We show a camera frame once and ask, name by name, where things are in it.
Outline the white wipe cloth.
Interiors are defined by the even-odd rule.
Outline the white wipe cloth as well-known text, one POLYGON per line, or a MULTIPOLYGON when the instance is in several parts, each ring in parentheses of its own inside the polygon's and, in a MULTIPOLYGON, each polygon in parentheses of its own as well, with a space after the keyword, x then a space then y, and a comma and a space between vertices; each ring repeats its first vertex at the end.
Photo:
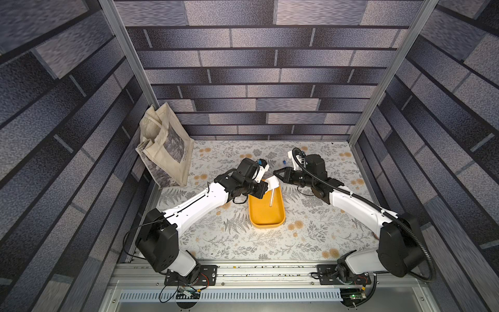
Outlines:
POLYGON ((271 192, 280 186, 279 179, 274 175, 265 179, 265 183, 267 184, 267 192, 271 192))

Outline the clear test tube blue cap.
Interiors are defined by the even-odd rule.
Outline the clear test tube blue cap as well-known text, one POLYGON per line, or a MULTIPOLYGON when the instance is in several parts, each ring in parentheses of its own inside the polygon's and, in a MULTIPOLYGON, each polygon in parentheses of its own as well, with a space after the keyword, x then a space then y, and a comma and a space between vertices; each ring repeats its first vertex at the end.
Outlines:
POLYGON ((273 188, 272 192, 271 192, 269 207, 273 206, 273 203, 274 203, 274 194, 275 194, 275 189, 273 188))

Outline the yellow plastic tray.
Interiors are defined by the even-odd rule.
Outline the yellow plastic tray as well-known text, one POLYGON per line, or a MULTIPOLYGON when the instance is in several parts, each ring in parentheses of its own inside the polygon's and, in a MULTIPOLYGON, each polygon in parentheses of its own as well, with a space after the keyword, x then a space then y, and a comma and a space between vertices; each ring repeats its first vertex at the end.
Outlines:
POLYGON ((254 227, 270 229, 281 226, 285 219, 285 205, 281 187, 275 189, 274 203, 269 207, 271 192, 265 193, 262 199, 250 196, 248 199, 249 218, 254 227))

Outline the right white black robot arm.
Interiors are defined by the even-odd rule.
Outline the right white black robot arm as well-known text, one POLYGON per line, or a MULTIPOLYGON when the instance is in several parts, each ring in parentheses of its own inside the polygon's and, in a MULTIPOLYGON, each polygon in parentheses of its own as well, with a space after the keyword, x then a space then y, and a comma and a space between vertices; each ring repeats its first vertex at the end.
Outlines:
POLYGON ((353 251, 337 260, 339 275, 360 275, 366 272, 388 272, 396 277, 416 276, 413 269, 423 262, 431 263, 416 220, 382 207, 353 193, 337 179, 325 181, 301 170, 284 167, 274 171, 283 183, 309 187, 313 194, 361 222, 378 238, 378 246, 353 251))

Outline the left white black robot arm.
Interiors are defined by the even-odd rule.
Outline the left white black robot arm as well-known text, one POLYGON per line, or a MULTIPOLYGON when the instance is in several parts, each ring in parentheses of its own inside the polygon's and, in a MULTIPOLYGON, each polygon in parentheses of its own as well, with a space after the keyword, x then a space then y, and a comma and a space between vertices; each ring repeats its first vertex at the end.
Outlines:
POLYGON ((179 238, 207 213, 244 195, 261 199, 279 187, 278 178, 254 180, 222 174, 183 204, 166 211, 151 210, 139 230, 135 244, 155 272, 171 270, 186 277, 198 265, 194 256, 179 249, 179 238))

